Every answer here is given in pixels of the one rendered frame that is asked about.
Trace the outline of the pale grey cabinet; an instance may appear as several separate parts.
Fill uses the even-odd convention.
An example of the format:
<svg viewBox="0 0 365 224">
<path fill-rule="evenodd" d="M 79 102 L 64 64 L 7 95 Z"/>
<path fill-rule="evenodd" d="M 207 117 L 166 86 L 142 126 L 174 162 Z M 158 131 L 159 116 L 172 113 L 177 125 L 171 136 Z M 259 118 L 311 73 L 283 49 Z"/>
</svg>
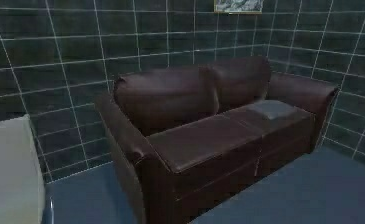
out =
<svg viewBox="0 0 365 224">
<path fill-rule="evenodd" d="M 0 121 L 0 224 L 41 224 L 44 207 L 29 116 Z"/>
</svg>

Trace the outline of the framed wall picture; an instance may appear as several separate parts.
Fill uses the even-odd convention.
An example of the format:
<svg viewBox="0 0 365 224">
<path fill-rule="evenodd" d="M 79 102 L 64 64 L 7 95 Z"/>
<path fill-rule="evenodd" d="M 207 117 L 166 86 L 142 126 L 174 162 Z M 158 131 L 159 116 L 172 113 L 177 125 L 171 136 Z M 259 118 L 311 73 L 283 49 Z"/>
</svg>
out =
<svg viewBox="0 0 365 224">
<path fill-rule="evenodd" d="M 264 0 L 214 0 L 214 11 L 229 14 L 258 14 Z"/>
</svg>

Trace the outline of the dark brown leather sofa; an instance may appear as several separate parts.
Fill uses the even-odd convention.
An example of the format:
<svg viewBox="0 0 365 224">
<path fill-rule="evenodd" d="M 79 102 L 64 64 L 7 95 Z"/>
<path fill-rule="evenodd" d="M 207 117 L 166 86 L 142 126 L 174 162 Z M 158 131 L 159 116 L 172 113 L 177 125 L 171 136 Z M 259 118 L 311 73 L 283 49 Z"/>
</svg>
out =
<svg viewBox="0 0 365 224">
<path fill-rule="evenodd" d="M 314 151 L 339 88 L 247 56 L 125 74 L 95 101 L 138 224 L 188 224 Z"/>
</svg>

